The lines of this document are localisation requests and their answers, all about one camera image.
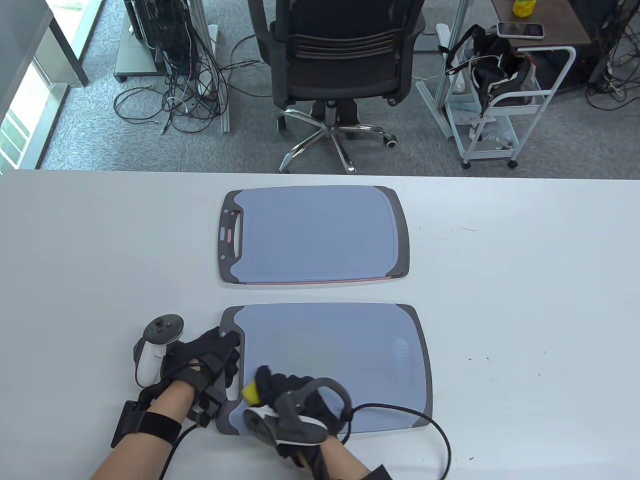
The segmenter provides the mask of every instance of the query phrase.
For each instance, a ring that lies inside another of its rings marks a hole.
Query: black office chair
[[[383,97],[398,105],[412,85],[413,45],[426,27],[424,0],[276,0],[276,20],[267,26],[262,0],[248,0],[262,59],[271,67],[273,103],[285,117],[318,131],[293,147],[280,165],[289,165],[307,148],[331,138],[347,173],[356,173],[338,132],[382,136],[388,148],[394,135],[360,124],[353,99]],[[314,100],[311,114],[288,108]]]

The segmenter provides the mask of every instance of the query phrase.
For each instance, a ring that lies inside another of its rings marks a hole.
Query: chrome chair leg
[[[366,133],[377,133],[382,135],[385,138],[391,138],[392,135],[387,133],[382,127],[378,127],[377,125],[340,125],[338,126],[338,130],[340,132],[366,132]]]
[[[285,116],[290,116],[291,118],[297,118],[298,120],[302,120],[303,122],[306,122],[318,128],[322,127],[322,122],[318,122],[314,117],[300,110],[287,108],[284,112],[282,112],[282,114]]]
[[[284,160],[282,160],[282,164],[280,165],[280,169],[279,169],[280,173],[286,173],[287,168],[289,167],[291,162],[293,162],[293,159],[295,157],[300,155],[302,152],[304,152],[306,149],[308,149],[312,145],[315,145],[316,143],[318,143],[320,140],[322,140],[325,137],[325,135],[326,135],[326,129],[322,128],[318,130],[316,133],[314,133],[313,135],[311,135],[310,137],[305,138],[295,147],[293,147],[289,151],[289,153],[287,153],[284,156]]]
[[[336,131],[331,132],[331,139],[333,140],[333,144],[335,145],[335,149],[338,150],[338,155],[340,155],[340,160],[342,160],[342,165],[344,169],[347,171],[349,175],[357,175],[356,167],[349,158],[349,154],[347,150],[344,148],[344,145],[340,141],[338,134]]]
[[[382,135],[382,140],[387,148],[394,148],[398,144],[398,138],[395,135],[387,133],[386,130],[377,125],[340,125],[337,129],[345,133],[364,132]]]

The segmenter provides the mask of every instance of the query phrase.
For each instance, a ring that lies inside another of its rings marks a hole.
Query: gray cutting board
[[[241,335],[239,384],[255,371],[329,377],[344,385],[353,406],[390,403],[431,416],[431,369],[420,321],[412,307],[393,303],[275,303],[226,309],[221,332]],[[342,401],[322,391],[334,412]],[[216,419],[229,435],[247,434],[240,397]],[[426,423],[413,415],[378,409],[357,412],[353,431],[384,431]]]
[[[385,187],[236,190],[225,197],[219,227],[218,266],[230,283],[376,280],[409,271],[404,214]]]

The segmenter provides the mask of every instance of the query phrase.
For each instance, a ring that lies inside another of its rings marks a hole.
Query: white cable
[[[466,63],[470,63],[472,61],[475,60],[480,60],[481,58],[497,58],[498,60],[500,60],[500,57],[498,57],[497,55],[485,55],[485,56],[481,56],[481,57],[475,57],[475,58],[470,58],[469,60],[465,60],[462,63],[458,64],[458,67],[460,67],[461,65],[464,65]],[[444,74],[447,75],[449,72],[453,72],[457,67],[451,67],[449,70],[445,70]],[[418,77],[416,75],[411,75],[413,78],[415,78],[416,80],[432,80],[434,78],[440,78],[440,75],[434,75],[433,77],[429,77],[429,78],[422,78],[422,77]]]
[[[429,77],[429,78],[417,77],[417,76],[415,76],[415,75],[411,75],[411,76],[412,76],[413,78],[415,78],[416,80],[424,80],[424,81],[427,81],[427,80],[433,80],[434,78],[439,78],[439,77],[440,77],[440,75],[434,75],[433,77]]]

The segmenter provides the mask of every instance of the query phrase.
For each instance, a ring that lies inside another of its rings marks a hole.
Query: black glove
[[[269,405],[273,408],[276,399],[284,392],[299,390],[312,380],[312,377],[300,378],[295,375],[287,377],[281,373],[273,375],[269,367],[263,365],[258,368],[255,373],[255,386],[258,390],[258,396],[260,397],[260,405]],[[318,392],[313,392],[307,397],[304,410],[300,412],[300,415],[320,420],[326,426],[329,434],[333,436],[337,435],[346,423],[329,410]],[[298,467],[309,467],[314,479],[321,480],[328,478],[320,447],[278,445],[276,451],[282,458],[291,457],[293,463]]]
[[[271,374],[271,370],[266,365],[258,368],[255,373],[255,386],[260,397],[260,404],[261,406],[269,405],[272,408],[276,399],[284,392],[299,390],[312,380],[313,377],[300,378],[295,375],[287,377],[282,373]],[[307,397],[305,408],[300,412],[300,415],[320,420],[325,424],[329,435],[333,436],[338,435],[346,423],[329,410],[318,392],[313,392]]]
[[[160,370],[161,383],[175,380],[189,383],[196,391],[193,400],[196,404],[203,392],[212,387],[222,374],[225,375],[225,386],[231,386],[234,375],[238,373],[238,345],[240,335],[237,332],[221,337],[219,327],[203,333],[192,342],[176,341],[167,348]]]

